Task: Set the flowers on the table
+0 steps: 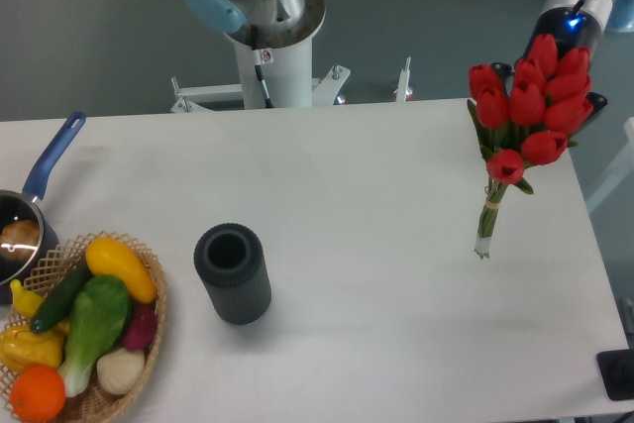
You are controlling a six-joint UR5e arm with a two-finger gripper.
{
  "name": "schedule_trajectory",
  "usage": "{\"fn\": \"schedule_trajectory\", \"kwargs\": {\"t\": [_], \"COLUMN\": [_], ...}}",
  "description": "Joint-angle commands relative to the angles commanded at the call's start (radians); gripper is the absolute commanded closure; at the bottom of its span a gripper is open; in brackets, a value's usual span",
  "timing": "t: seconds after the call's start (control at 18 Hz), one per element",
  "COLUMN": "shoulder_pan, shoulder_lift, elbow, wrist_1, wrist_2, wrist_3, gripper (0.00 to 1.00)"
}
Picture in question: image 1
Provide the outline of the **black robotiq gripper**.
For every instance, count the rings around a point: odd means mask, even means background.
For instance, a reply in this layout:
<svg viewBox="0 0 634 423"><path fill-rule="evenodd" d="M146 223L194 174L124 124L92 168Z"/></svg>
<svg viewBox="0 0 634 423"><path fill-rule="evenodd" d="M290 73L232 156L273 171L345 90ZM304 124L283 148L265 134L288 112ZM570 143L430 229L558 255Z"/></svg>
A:
<svg viewBox="0 0 634 423"><path fill-rule="evenodd" d="M604 28L589 13L575 12L572 8L555 8L540 15L524 53L514 63L528 55L539 35L553 36L559 57L563 57L573 48L587 48L589 60L593 61L603 34ZM512 76L512 66L508 63L494 62L490 66L500 79ZM604 95L594 91L590 91L586 99L593 108L604 108L608 104Z"/></svg>

